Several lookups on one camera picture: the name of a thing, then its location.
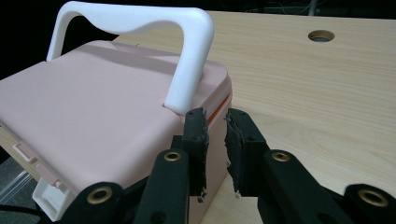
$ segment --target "light wood tabletop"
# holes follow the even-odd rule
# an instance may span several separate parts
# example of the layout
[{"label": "light wood tabletop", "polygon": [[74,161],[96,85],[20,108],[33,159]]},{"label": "light wood tabletop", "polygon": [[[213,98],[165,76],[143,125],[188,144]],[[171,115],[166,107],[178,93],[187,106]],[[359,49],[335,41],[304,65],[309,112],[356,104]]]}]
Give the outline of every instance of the light wood tabletop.
[{"label": "light wood tabletop", "polygon": [[[366,183],[396,197],[396,21],[209,14],[208,59],[227,67],[233,107],[249,113],[270,148],[294,154],[335,192]],[[334,39],[310,40],[316,30]],[[172,27],[115,41],[180,53],[183,37]],[[236,197],[227,175],[202,223],[261,223],[256,202]]]}]

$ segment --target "gray floor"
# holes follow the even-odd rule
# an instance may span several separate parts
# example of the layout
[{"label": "gray floor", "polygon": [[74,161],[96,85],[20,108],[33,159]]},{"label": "gray floor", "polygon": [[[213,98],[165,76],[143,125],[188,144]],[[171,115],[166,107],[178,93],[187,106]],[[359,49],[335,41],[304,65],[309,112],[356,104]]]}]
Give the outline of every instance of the gray floor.
[{"label": "gray floor", "polygon": [[[23,171],[12,158],[0,164],[0,191],[5,188],[12,180]],[[35,208],[35,201],[32,193],[35,190],[36,182],[31,179],[26,185],[18,190],[12,197],[5,202],[6,205],[22,206]],[[38,217],[16,212],[0,211],[0,224],[34,224],[39,220]]]}]

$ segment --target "black cable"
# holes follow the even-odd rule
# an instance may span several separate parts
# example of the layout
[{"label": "black cable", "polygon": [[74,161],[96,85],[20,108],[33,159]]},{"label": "black cable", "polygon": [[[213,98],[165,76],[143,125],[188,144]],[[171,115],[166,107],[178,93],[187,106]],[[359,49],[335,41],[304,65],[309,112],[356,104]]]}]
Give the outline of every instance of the black cable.
[{"label": "black cable", "polygon": [[46,215],[44,212],[32,208],[4,205],[4,204],[0,204],[0,211],[25,213],[38,217],[43,217],[44,215]]}]

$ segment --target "brass ring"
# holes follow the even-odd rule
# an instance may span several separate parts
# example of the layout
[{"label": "brass ring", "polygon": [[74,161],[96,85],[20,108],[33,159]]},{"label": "brass ring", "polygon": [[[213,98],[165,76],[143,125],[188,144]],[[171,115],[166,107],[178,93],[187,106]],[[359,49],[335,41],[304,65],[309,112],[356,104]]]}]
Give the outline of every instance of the brass ring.
[{"label": "brass ring", "polygon": [[181,155],[178,152],[168,152],[164,157],[166,161],[178,161],[181,159]]},{"label": "brass ring", "polygon": [[100,187],[91,191],[88,195],[87,201],[90,204],[104,203],[113,195],[113,190],[110,187]]},{"label": "brass ring", "polygon": [[276,161],[289,161],[290,160],[290,156],[283,152],[274,152],[272,154],[272,157]]},{"label": "brass ring", "polygon": [[377,207],[386,207],[389,204],[388,200],[382,194],[370,189],[360,189],[358,194],[366,203]]}]

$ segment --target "white handle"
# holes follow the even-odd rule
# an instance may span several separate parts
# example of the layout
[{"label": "white handle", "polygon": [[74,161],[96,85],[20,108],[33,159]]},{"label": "white handle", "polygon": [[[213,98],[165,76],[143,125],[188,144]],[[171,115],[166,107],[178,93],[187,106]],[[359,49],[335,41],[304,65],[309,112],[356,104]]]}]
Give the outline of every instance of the white handle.
[{"label": "white handle", "polygon": [[67,25],[76,16],[84,16],[95,27],[114,35],[132,35],[151,28],[176,24],[183,30],[180,60],[164,105],[185,115],[196,93],[214,35],[210,16],[194,7],[140,7],[67,2],[56,19],[47,61],[62,53]]}]

